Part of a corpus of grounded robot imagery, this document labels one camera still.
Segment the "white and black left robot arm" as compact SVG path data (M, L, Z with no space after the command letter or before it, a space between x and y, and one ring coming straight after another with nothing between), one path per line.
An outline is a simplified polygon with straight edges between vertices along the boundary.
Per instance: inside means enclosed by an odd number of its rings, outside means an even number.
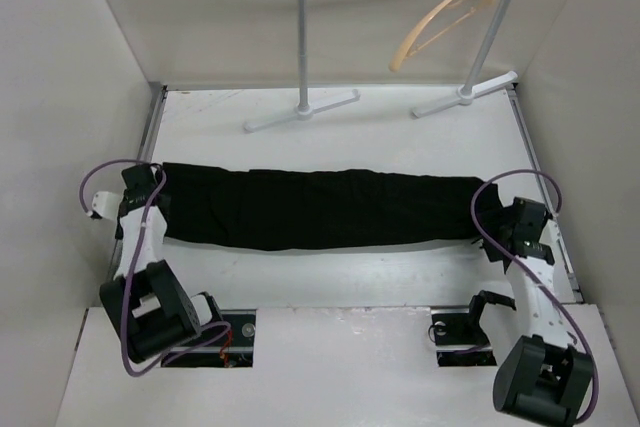
M188 295L164 258L170 197L162 192L163 168L138 163L121 175L121 195L101 191L92 199L93 217L115 223L121 246L99 299L118 335L125 371L140 377L232 334L214 298L207 292Z

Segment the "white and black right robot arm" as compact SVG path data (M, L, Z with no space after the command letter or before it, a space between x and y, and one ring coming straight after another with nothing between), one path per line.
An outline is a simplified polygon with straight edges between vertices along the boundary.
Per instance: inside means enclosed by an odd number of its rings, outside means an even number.
M536 201L515 198L483 238L499 262L510 295L482 290L472 297L464 331L487 342L496 360L496 411L542 426L573 426L589 390L594 360L577 350L569 320L555 305L555 259L540 239L551 215Z

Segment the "black trousers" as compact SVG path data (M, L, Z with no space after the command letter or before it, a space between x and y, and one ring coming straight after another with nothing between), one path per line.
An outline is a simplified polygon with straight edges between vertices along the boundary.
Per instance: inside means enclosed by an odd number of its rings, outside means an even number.
M470 208L502 209L476 177L370 170L229 171L166 163L168 237L260 251L325 250L466 240Z

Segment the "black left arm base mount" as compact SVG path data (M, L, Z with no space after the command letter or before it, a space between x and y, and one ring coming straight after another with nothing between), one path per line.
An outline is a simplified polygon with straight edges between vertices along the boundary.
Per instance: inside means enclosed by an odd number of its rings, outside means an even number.
M200 337L171 350L163 368L252 368L256 339L256 310L227 310L223 320L230 330L221 336L222 327L205 330Z

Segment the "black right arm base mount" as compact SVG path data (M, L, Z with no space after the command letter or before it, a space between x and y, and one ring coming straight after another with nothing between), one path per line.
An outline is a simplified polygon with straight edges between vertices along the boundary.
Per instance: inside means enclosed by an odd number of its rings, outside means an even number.
M441 368L497 365L488 337L469 320L467 308L432 309L427 334L436 347L436 362Z

